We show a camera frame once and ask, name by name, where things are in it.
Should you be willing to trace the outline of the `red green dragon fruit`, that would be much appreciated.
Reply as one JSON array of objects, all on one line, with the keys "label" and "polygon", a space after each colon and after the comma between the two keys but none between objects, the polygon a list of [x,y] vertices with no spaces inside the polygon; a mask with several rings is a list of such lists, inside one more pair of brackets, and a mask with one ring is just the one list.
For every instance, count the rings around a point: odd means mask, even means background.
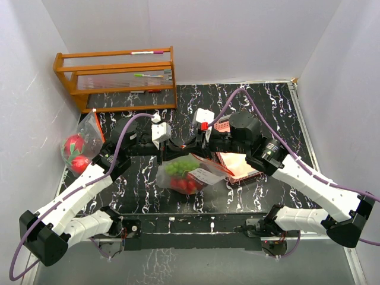
[{"label": "red green dragon fruit", "polygon": [[74,157],[83,155],[85,143],[84,138],[79,134],[69,136],[61,146],[61,156],[64,162],[71,166]]}]

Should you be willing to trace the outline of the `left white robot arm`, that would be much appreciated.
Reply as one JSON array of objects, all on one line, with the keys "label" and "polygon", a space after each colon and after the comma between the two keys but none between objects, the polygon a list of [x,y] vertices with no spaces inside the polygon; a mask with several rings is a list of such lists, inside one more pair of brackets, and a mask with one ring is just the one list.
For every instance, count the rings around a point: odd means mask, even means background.
[{"label": "left white robot arm", "polygon": [[73,245],[98,234],[119,235],[119,214],[108,207],[78,218],[98,193],[111,186],[131,166],[131,157],[154,156],[158,163],[184,156],[171,139],[171,127],[159,116],[150,116],[151,130],[138,131],[140,115],[119,120],[111,137],[85,171],[64,192],[36,212],[19,218],[20,246],[25,246],[43,265],[57,263]]}]

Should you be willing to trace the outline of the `clear orange zip bag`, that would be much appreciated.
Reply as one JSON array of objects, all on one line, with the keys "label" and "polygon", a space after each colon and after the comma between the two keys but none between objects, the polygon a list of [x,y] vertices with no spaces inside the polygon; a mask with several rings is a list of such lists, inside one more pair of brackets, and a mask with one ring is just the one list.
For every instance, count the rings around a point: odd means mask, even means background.
[{"label": "clear orange zip bag", "polygon": [[[78,124],[76,131],[70,136],[75,135],[75,134],[79,134],[84,138],[85,149],[84,149],[83,155],[88,157],[92,161],[92,159],[95,158],[99,154],[103,146],[103,143],[105,142],[103,131],[101,129],[100,122],[97,118],[97,109],[94,108],[91,110],[91,112],[86,114],[84,119]],[[71,166],[69,166],[68,164],[66,164],[66,167],[74,175],[80,175],[80,174],[74,173],[71,170]]]}]

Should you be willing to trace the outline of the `green grape cluster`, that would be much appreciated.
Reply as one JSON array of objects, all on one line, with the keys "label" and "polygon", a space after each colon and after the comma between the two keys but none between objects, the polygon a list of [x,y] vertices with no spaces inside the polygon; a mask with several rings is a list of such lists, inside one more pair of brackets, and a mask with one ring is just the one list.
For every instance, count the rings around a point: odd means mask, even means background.
[{"label": "green grape cluster", "polygon": [[169,163],[165,167],[165,171],[168,175],[183,176],[186,172],[191,172],[198,167],[197,162],[180,160]]}]

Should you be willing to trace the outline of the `red strawberry bunch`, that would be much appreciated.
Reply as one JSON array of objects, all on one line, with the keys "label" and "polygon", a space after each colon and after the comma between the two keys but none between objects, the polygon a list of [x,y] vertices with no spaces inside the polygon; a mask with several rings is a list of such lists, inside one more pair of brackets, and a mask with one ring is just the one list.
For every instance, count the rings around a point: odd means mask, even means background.
[{"label": "red strawberry bunch", "polygon": [[170,181],[170,189],[175,190],[184,195],[193,195],[205,188],[204,185],[192,179],[176,179]]}]

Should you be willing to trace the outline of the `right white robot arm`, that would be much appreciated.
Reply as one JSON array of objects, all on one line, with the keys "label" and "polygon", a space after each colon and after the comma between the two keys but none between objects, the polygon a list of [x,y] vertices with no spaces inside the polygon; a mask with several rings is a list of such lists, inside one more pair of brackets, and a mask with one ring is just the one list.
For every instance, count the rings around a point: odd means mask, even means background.
[{"label": "right white robot arm", "polygon": [[282,181],[319,205],[318,209],[297,209],[274,205],[264,219],[248,230],[277,236],[300,230],[326,235],[346,248],[355,248],[371,214],[375,200],[368,195],[338,189],[336,184],[293,158],[279,140],[261,133],[261,124],[249,112],[229,117],[229,132],[212,127],[214,113],[199,108],[193,124],[196,136],[186,144],[189,152],[207,158],[212,153],[245,154],[255,170]]}]

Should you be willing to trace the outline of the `red apple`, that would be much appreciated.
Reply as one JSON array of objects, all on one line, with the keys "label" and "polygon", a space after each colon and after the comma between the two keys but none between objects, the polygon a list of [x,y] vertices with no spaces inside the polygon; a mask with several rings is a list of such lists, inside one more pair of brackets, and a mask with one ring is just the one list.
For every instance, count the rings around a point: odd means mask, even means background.
[{"label": "red apple", "polygon": [[90,163],[91,160],[88,157],[83,155],[76,156],[71,162],[71,170],[74,173],[82,174]]}]

